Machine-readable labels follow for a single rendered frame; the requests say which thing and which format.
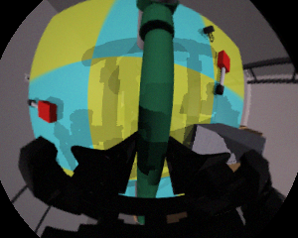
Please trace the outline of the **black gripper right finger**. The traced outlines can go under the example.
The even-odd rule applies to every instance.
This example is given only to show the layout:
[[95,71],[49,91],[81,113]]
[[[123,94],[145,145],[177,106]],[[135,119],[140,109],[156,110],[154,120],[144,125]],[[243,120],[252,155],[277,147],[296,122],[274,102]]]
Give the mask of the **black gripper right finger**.
[[190,182],[193,181],[201,173],[202,170],[208,167],[217,166],[220,163],[227,163],[229,156],[228,152],[221,154],[196,154],[190,148],[184,146],[172,135],[169,135],[169,146],[166,151],[165,159],[168,163],[170,181],[172,182],[173,195],[185,193],[185,189]]

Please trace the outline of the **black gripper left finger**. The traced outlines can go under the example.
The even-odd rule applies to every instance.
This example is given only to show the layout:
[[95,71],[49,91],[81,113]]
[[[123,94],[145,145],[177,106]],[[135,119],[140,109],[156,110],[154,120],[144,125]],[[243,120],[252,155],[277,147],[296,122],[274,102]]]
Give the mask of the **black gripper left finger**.
[[137,151],[137,131],[128,138],[117,143],[116,146],[110,147],[109,150],[93,150],[92,148],[82,146],[72,146],[74,158],[77,163],[83,163],[87,167],[96,168],[99,171],[108,172],[117,189],[118,193],[125,194],[128,186],[130,172]]

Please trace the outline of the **long dark green pipe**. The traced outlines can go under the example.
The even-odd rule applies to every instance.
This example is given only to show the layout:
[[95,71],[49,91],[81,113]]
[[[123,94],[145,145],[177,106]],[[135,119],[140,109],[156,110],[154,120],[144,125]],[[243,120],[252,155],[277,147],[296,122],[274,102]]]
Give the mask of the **long dark green pipe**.
[[173,114],[172,33],[153,29],[145,37],[138,96],[137,197],[156,198],[164,171]]

